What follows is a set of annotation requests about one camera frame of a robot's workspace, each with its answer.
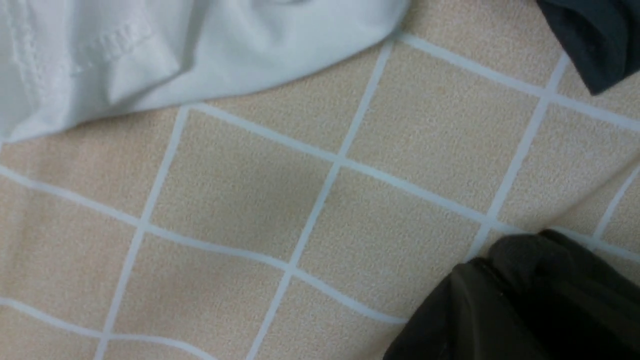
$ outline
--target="black fabric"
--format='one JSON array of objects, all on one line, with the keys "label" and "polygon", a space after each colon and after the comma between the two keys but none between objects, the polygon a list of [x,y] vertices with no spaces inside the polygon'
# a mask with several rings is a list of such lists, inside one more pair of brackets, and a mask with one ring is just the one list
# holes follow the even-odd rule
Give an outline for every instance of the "black fabric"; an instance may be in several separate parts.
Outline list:
[{"label": "black fabric", "polygon": [[554,231],[454,267],[384,360],[640,359],[640,289]]},{"label": "black fabric", "polygon": [[537,0],[593,95],[640,69],[640,0]]}]

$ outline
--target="white shirt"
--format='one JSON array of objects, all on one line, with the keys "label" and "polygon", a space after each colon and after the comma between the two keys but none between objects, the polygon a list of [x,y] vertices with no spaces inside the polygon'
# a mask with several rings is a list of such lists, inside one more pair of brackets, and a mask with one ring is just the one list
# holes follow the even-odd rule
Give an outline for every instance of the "white shirt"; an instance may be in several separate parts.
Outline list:
[{"label": "white shirt", "polygon": [[0,140],[247,94],[385,38],[409,0],[0,0]]}]

